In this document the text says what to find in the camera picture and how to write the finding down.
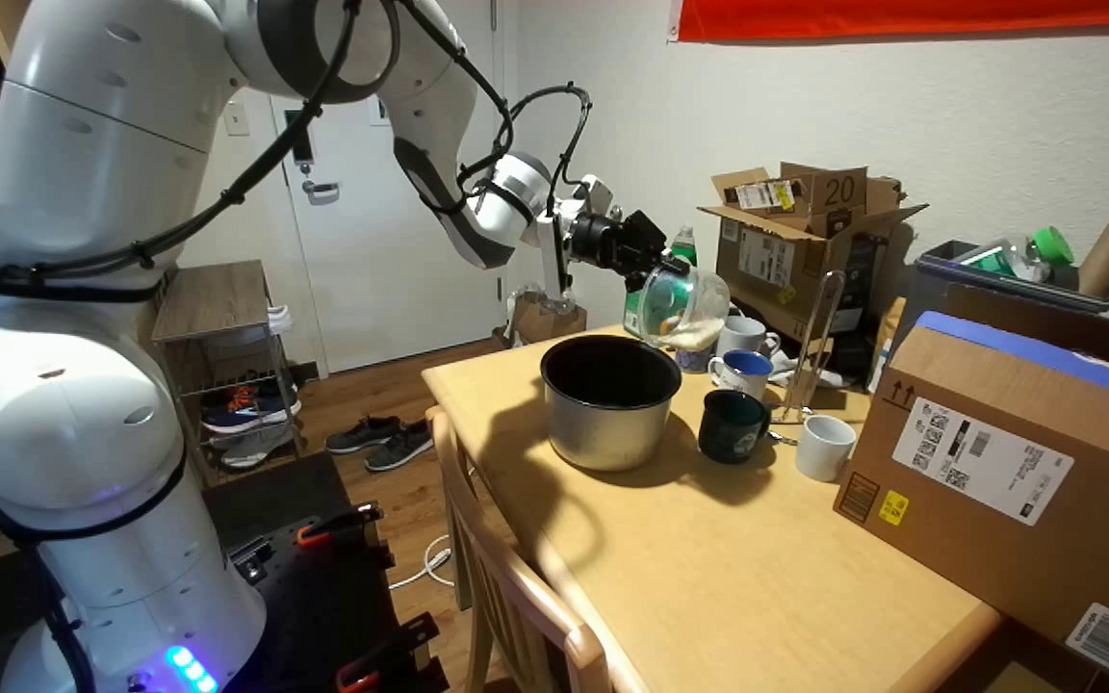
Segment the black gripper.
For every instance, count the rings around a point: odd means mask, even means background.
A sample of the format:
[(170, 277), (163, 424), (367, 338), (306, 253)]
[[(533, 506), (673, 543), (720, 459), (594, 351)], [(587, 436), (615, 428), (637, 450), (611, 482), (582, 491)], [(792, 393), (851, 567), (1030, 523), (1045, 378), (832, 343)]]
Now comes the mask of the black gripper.
[(570, 253), (629, 277), (629, 298), (646, 294), (660, 275), (693, 277), (693, 264), (673, 252), (662, 253), (662, 248), (666, 234), (646, 211), (587, 211), (570, 230)]

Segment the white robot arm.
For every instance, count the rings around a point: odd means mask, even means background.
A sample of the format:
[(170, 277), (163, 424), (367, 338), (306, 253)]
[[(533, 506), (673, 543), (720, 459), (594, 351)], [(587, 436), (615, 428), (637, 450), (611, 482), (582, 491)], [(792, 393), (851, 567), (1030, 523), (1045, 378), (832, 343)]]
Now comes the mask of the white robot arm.
[(0, 532), (43, 572), (43, 620), (0, 693), (223, 693), (267, 641), (146, 351), (180, 248), (295, 147), (277, 135), (202, 200), (238, 90), (306, 117), (372, 98), (480, 269), (523, 243), (629, 283), (660, 268), (662, 230), (602, 182), (508, 135), (462, 151), (489, 76), (435, 0), (32, 0), (0, 87)]

